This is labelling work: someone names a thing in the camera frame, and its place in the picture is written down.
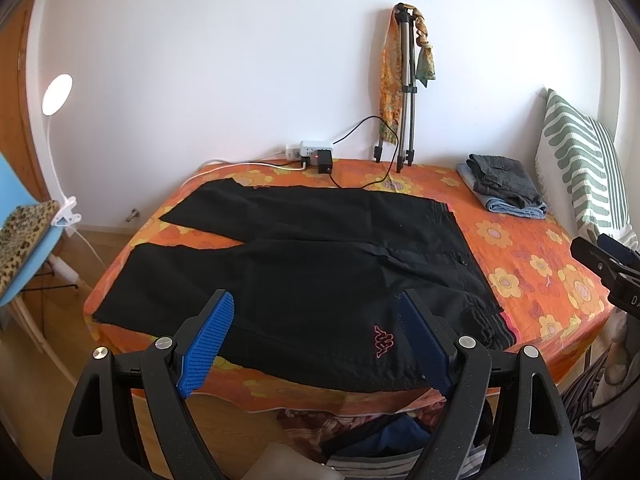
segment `wall outlet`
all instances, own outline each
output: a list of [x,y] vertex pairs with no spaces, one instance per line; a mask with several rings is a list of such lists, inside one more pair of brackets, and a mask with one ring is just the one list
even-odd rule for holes
[[284,153],[287,160],[300,160],[300,145],[287,144]]
[[311,156],[317,150],[333,152],[334,144],[330,140],[303,140],[300,142],[300,156]]

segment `striped fabric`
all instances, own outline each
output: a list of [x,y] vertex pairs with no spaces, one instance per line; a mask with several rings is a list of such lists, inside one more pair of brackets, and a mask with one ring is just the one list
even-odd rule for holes
[[622,170],[607,129],[549,90],[542,135],[554,150],[574,206],[578,234],[592,241],[599,234],[609,234],[637,246]]
[[[326,463],[344,476],[344,480],[404,480],[418,460],[421,449],[398,456],[380,458],[347,458],[332,456]],[[467,478],[478,471],[482,465],[486,447],[480,445],[469,450],[462,464],[458,480]]]

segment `power adapter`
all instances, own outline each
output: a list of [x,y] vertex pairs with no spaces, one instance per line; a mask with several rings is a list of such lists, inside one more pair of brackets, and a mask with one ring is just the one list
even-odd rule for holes
[[318,173],[330,174],[334,168],[334,158],[332,157],[331,150],[318,150]]

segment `blue gripper pad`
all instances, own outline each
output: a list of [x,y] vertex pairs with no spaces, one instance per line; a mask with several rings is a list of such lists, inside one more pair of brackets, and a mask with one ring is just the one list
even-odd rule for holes
[[[449,398],[453,393],[454,384],[450,376],[447,353],[442,349],[435,334],[406,292],[396,298],[394,307],[402,331],[414,351],[420,371],[424,374],[429,386],[436,388],[444,397]],[[431,315],[430,318],[432,322],[437,322],[434,316]]]
[[176,389],[183,399],[204,384],[213,360],[234,320],[234,298],[225,292],[211,311],[209,318],[184,353],[182,373]]

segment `power strip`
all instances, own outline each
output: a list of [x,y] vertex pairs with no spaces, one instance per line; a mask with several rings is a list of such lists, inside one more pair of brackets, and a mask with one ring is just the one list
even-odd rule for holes
[[287,160],[300,160],[300,145],[287,144],[284,153]]
[[312,166],[318,165],[318,152],[327,150],[334,152],[334,144],[330,140],[303,140],[300,144],[287,144],[285,156],[287,160],[303,160],[308,158]]

